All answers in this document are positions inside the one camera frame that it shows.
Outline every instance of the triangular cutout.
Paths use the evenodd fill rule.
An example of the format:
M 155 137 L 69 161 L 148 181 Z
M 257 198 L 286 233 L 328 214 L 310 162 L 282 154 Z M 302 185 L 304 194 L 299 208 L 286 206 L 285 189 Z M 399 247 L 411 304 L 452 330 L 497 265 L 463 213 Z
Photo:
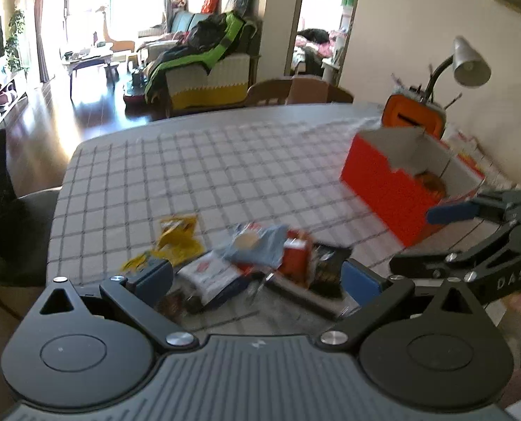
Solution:
M 442 310 L 445 312 L 455 312 L 455 313 L 466 313 L 472 314 L 471 308 L 467 301 L 461 295 L 461 292 L 458 289 L 451 288 L 449 293 L 446 296 L 442 304 Z
M 44 307 L 42 307 L 40 314 L 52 315 L 54 313 L 71 312 L 72 310 L 73 305 L 71 305 L 71 302 L 67 297 L 66 290 L 55 289 L 44 304 Z

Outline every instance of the lamp shade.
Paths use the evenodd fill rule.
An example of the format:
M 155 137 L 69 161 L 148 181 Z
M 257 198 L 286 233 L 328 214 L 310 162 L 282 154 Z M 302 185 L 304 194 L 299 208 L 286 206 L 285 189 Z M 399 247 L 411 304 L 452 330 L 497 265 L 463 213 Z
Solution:
M 485 85 L 492 71 L 484 58 L 462 36 L 453 41 L 453 76 L 464 87 Z

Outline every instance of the gray ribbed panel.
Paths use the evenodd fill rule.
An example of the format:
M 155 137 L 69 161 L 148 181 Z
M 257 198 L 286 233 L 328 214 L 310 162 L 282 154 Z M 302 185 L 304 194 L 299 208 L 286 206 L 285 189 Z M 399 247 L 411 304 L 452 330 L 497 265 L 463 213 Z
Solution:
M 305 337 L 213 336 L 167 358 L 138 394 L 99 412 L 55 415 L 18 406 L 9 421 L 509 421 L 494 407 L 436 415 L 379 394 L 345 354 Z

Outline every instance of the brown curtain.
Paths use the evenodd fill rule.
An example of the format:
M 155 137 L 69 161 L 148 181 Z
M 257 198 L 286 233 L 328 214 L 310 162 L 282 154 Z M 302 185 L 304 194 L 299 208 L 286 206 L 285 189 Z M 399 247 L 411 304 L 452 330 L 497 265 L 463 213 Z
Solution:
M 42 6 L 44 0 L 34 0 L 34 25 L 36 28 L 36 47 L 38 51 L 38 66 L 40 68 L 40 81 L 48 82 L 48 68 L 46 67 L 46 57 L 42 46 Z

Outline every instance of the lamp neck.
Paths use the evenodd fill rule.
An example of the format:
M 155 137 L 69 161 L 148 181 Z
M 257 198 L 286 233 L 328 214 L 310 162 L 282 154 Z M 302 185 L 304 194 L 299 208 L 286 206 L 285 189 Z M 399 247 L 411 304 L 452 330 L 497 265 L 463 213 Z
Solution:
M 424 92 L 424 102 L 427 102 L 432 92 L 434 91 L 434 86 L 440 75 L 447 70 L 453 64 L 453 55 L 449 58 L 446 58 L 443 63 L 436 68 L 432 76 L 430 77 L 430 82 L 428 82 L 428 87 L 426 87 L 426 91 Z

